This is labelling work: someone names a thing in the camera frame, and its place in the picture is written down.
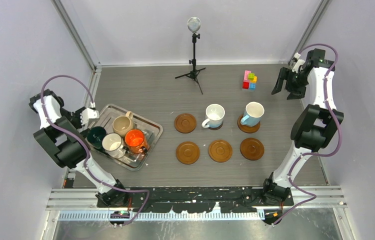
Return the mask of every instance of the mug handle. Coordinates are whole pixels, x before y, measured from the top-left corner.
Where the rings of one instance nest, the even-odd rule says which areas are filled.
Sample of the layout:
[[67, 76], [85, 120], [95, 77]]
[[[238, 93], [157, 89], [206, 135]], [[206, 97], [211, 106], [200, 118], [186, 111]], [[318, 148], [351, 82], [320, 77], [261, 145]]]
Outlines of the mug handle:
[[128, 148], [128, 147], [126, 147], [126, 146], [123, 146], [123, 147], [122, 147], [122, 149], [124, 149], [124, 150], [125, 150], [125, 154], [129, 154], [129, 153], [130, 153], [130, 150], [129, 150], [129, 148]]
[[132, 119], [133, 118], [133, 112], [128, 111], [128, 112], [125, 113], [125, 116], [128, 117], [129, 119]]
[[242, 117], [242, 119], [240, 120], [240, 124], [245, 124], [245, 121], [248, 120], [249, 118], [250, 118], [249, 115]]
[[145, 146], [142, 146], [142, 153], [146, 154], [148, 152], [148, 149]]
[[209, 118], [205, 119], [205, 120], [202, 122], [201, 126], [202, 126], [203, 128], [205, 128], [205, 129], [209, 128], [210, 125], [208, 125], [208, 122], [210, 122], [210, 119], [209, 119]]

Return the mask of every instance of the toy blocks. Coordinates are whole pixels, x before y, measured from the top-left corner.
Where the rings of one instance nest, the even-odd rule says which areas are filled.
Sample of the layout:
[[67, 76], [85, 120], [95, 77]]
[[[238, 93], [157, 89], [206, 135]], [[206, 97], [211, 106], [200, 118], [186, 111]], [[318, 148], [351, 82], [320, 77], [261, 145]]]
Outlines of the toy blocks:
[[245, 74], [243, 75], [243, 90], [251, 90], [254, 91], [257, 83], [257, 76], [251, 71], [246, 70]]
[[250, 73], [250, 74], [248, 74], [248, 80], [249, 80], [249, 81], [254, 80], [254, 77], [255, 77], [255, 74], [254, 74], [254, 73]]

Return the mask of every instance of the gray floor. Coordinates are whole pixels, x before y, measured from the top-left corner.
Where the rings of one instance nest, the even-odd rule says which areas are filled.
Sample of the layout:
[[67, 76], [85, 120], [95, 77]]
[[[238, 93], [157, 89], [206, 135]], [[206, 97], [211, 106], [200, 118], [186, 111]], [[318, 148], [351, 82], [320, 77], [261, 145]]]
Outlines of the gray floor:
[[[286, 100], [282, 91], [271, 95], [279, 74], [279, 64], [213, 65], [199, 75], [204, 95], [198, 85], [187, 77], [191, 66], [151, 66], [104, 68], [96, 92], [96, 107], [115, 104], [161, 124], [164, 132], [155, 149], [139, 171], [129, 171], [100, 155], [98, 163], [118, 178], [126, 187], [158, 186], [246, 186], [262, 185], [283, 161], [291, 140], [291, 128], [303, 108], [299, 100]], [[254, 92], [241, 90], [244, 71], [258, 76]], [[247, 134], [239, 130], [238, 117], [249, 102], [259, 102], [265, 108], [258, 132]], [[220, 104], [225, 109], [223, 127], [213, 131], [201, 127], [205, 109]], [[182, 113], [196, 117], [197, 127], [188, 134], [174, 128], [174, 119]], [[257, 161], [242, 157], [239, 147], [246, 138], [257, 138], [265, 147], [264, 156]], [[217, 139], [228, 141], [233, 148], [231, 159], [214, 162], [208, 155], [208, 145]], [[184, 141], [192, 141], [200, 148], [200, 158], [192, 165], [176, 159], [176, 148]], [[307, 161], [295, 179], [299, 185], [325, 185], [325, 178], [317, 158]], [[93, 187], [81, 174], [74, 187]]]
[[59, 221], [54, 240], [341, 240], [331, 208], [300, 208], [274, 228], [262, 221], [140, 221], [114, 229], [105, 221]]

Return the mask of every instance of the metal tray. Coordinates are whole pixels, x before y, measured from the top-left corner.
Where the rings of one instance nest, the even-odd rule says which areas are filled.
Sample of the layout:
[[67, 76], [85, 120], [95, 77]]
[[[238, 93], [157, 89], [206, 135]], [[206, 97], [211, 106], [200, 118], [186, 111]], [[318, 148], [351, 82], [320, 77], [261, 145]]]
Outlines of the metal tray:
[[[91, 129], [93, 127], [100, 126], [105, 128], [108, 134], [113, 133], [114, 119], [116, 119], [118, 116], [126, 115], [127, 112], [128, 111], [122, 107], [114, 104], [108, 104], [100, 111], [99, 118], [89, 124], [89, 128]], [[149, 150], [146, 154], [126, 154], [121, 158], [114, 158], [108, 155], [106, 152], [98, 151], [93, 147], [91, 147], [91, 150], [101, 154], [107, 159], [123, 166], [130, 171], [138, 171], [145, 164], [146, 159], [151, 154], [161, 134], [163, 134], [163, 126], [140, 115], [137, 115], [136, 113], [133, 113], [132, 120], [134, 123], [134, 128], [141, 130], [145, 134], [147, 143], [149, 145]]]

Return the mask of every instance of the orange mug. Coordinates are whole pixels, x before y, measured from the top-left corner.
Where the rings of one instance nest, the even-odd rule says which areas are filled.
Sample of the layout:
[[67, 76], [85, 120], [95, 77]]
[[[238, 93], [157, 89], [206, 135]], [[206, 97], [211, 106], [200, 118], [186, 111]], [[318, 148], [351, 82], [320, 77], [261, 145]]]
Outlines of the orange mug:
[[130, 151], [134, 154], [146, 154], [149, 146], [144, 133], [138, 129], [128, 131], [124, 138]]

